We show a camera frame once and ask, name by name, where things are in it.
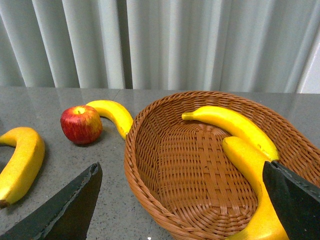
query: apple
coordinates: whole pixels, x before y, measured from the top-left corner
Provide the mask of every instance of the apple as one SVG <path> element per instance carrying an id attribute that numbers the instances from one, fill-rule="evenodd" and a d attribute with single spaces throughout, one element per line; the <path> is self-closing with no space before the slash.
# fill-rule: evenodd
<path id="1" fill-rule="evenodd" d="M 77 145 L 93 143 L 103 129 L 99 113 L 88 105 L 73 106 L 64 110 L 60 123 L 66 138 Z"/>

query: banana stem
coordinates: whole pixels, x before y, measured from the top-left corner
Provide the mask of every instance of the banana stem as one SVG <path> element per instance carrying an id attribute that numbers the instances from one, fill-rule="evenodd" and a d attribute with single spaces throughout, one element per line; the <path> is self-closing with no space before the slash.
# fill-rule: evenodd
<path id="1" fill-rule="evenodd" d="M 193 120 L 194 119 L 194 113 L 193 112 L 184 112 L 182 113 L 182 119 L 183 120 Z"/>

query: basket bottom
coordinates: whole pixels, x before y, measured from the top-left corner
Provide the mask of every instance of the basket bottom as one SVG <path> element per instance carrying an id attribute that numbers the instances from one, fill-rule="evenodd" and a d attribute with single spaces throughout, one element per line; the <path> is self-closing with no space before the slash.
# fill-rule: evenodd
<path id="1" fill-rule="evenodd" d="M 210 239 L 244 229 L 258 205 L 248 181 L 223 153 L 228 136 L 196 121 L 177 124 L 162 137 L 158 152 L 157 199 Z"/>

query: banana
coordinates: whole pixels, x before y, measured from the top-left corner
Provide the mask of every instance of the banana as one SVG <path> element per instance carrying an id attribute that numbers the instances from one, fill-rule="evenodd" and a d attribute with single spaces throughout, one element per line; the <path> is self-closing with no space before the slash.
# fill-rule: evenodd
<path id="1" fill-rule="evenodd" d="M 271 160 L 279 159 L 278 150 L 270 138 L 254 122 L 236 111 L 220 106 L 202 106 L 193 112 L 184 112 L 182 119 L 215 125 L 248 141 Z"/>
<path id="2" fill-rule="evenodd" d="M 227 237 L 226 240 L 288 240 L 263 182 L 264 163 L 271 160 L 236 136 L 224 138 L 222 149 L 248 180 L 258 198 L 258 207 L 248 225 L 242 231 Z"/>
<path id="3" fill-rule="evenodd" d="M 134 120 L 124 106 L 111 100 L 95 100 L 86 105 L 95 108 L 101 117 L 111 120 L 121 137 L 126 139 Z"/>
<path id="4" fill-rule="evenodd" d="M 0 144 L 15 147 L 0 174 L 0 208 L 20 200 L 34 182 L 45 155 L 45 143 L 30 127 L 16 127 L 0 136 Z"/>

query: basket rim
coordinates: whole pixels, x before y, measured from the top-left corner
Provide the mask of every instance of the basket rim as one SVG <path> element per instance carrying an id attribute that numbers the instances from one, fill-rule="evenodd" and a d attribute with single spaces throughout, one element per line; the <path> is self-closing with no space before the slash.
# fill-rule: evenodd
<path id="1" fill-rule="evenodd" d="M 153 217 L 153 219 L 163 228 L 168 230 L 168 226 L 170 227 L 170 233 L 177 234 L 179 236 L 183 236 L 184 239 L 193 239 L 192 236 L 198 237 L 206 237 L 207 239 L 210 238 L 210 233 L 206 232 L 202 229 L 190 226 L 189 224 L 183 222 L 181 218 L 176 216 L 175 214 L 171 213 L 167 208 L 165 208 L 160 201 L 158 201 L 150 192 L 148 187 L 145 185 L 143 180 L 140 177 L 137 167 L 137 159 L 136 156 L 133 154 L 136 149 L 136 139 L 139 134 L 140 127 L 142 126 L 143 121 L 145 120 L 146 116 L 150 114 L 154 109 L 159 107 L 163 102 L 170 103 L 171 101 L 176 101 L 177 98 L 195 98 L 202 95 L 221 95 L 224 97 L 231 97 L 234 101 L 243 102 L 243 103 L 250 103 L 253 106 L 259 107 L 261 110 L 269 112 L 273 116 L 275 116 L 278 120 L 276 122 L 281 121 L 285 125 L 288 126 L 290 131 L 296 133 L 299 137 L 298 141 L 303 142 L 309 147 L 309 151 L 315 152 L 317 155 L 320 156 L 320 150 L 310 142 L 301 132 L 299 132 L 291 122 L 289 122 L 286 118 L 281 116 L 279 113 L 274 111 L 273 109 L 250 100 L 248 98 L 238 96 L 234 93 L 223 92 L 223 91 L 206 91 L 206 90 L 190 90 L 190 91 L 183 91 L 173 93 L 171 95 L 164 96 L 160 99 L 153 101 L 151 104 L 146 106 L 142 111 L 140 111 L 133 120 L 132 127 L 126 136 L 125 139 L 125 152 L 124 152 L 124 172 L 129 183 L 129 186 L 132 192 L 137 197 L 138 201 L 141 205 L 148 211 L 148 213 Z"/>

